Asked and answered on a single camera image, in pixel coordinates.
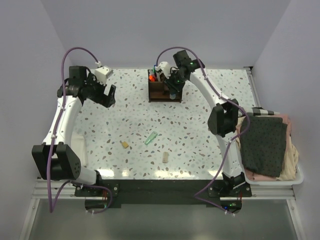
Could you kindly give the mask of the blue capped white marker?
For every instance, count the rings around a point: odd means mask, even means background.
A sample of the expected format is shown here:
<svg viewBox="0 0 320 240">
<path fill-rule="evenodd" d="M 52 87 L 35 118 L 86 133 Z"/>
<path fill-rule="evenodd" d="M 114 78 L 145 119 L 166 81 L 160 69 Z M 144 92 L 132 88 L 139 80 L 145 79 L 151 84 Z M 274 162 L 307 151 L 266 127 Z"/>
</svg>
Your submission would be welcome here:
<svg viewBox="0 0 320 240">
<path fill-rule="evenodd" d="M 161 81 L 160 74 L 157 72 L 157 73 L 155 74 L 155 76 L 156 76 L 156 80 L 157 80 L 158 82 L 160 82 L 160 81 Z"/>
</svg>

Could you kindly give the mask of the black orange marker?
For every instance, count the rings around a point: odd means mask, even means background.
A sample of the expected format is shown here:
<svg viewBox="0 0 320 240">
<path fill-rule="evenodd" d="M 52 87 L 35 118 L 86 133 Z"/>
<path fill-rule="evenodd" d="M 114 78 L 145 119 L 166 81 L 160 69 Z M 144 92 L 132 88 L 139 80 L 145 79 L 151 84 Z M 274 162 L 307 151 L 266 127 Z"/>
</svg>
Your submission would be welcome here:
<svg viewBox="0 0 320 240">
<path fill-rule="evenodd" d="M 150 80 L 151 82 L 154 82 L 154 81 L 155 81 L 155 77 L 154 77 L 153 75 L 150 75 L 148 78 L 149 78 L 149 80 Z"/>
</svg>

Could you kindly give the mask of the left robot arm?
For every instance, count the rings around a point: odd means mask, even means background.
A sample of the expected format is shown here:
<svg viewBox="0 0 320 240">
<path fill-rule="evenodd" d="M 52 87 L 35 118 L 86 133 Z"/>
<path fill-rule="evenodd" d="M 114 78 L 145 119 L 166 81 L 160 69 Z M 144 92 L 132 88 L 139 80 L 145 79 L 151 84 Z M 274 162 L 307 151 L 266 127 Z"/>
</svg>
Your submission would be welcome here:
<svg viewBox="0 0 320 240">
<path fill-rule="evenodd" d="M 42 179 L 72 181 L 86 185 L 86 191 L 99 196 L 104 190 L 101 175 L 82 166 L 72 149 L 72 134 L 77 116 L 86 100 L 105 108 L 115 104 L 116 86 L 105 94 L 107 79 L 113 70 L 104 65 L 90 71 L 85 66 L 69 67 L 69 77 L 57 90 L 57 108 L 48 134 L 40 145 L 34 145 L 32 157 Z"/>
</svg>

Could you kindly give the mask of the brown wooden desk organizer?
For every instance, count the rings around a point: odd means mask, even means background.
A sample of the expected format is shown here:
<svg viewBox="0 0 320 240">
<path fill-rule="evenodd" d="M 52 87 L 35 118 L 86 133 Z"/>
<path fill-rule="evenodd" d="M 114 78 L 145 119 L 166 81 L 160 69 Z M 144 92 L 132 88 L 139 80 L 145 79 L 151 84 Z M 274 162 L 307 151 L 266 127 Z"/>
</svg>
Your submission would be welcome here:
<svg viewBox="0 0 320 240">
<path fill-rule="evenodd" d="M 156 74 L 154 73 L 155 81 L 149 80 L 149 71 L 153 71 L 152 69 L 148 69 L 148 102 L 182 102 L 183 93 L 180 92 L 176 94 L 176 99 L 170 99 L 170 93 L 168 87 L 165 85 L 165 76 L 164 74 L 160 74 L 161 81 L 157 81 Z"/>
</svg>

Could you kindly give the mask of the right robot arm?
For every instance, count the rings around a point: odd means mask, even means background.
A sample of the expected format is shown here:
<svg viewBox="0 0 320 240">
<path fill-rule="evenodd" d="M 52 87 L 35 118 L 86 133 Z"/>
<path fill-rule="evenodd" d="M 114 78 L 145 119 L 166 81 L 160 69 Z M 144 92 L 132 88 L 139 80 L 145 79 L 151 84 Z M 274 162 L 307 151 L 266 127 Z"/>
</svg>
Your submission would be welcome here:
<svg viewBox="0 0 320 240">
<path fill-rule="evenodd" d="M 164 74 L 164 84 L 168 87 L 170 98 L 175 98 L 189 81 L 197 87 L 209 104 L 211 113 L 207 121 L 208 129 L 216 136 L 223 156 L 217 172 L 223 177 L 223 192 L 233 197 L 246 182 L 236 143 L 239 136 L 236 130 L 238 114 L 245 113 L 245 110 L 239 106 L 236 99 L 227 97 L 213 83 L 199 57 L 191 59 L 189 52 L 190 49 L 179 47 L 179 51 L 173 55 L 175 67 L 162 62 L 157 68 Z"/>
</svg>

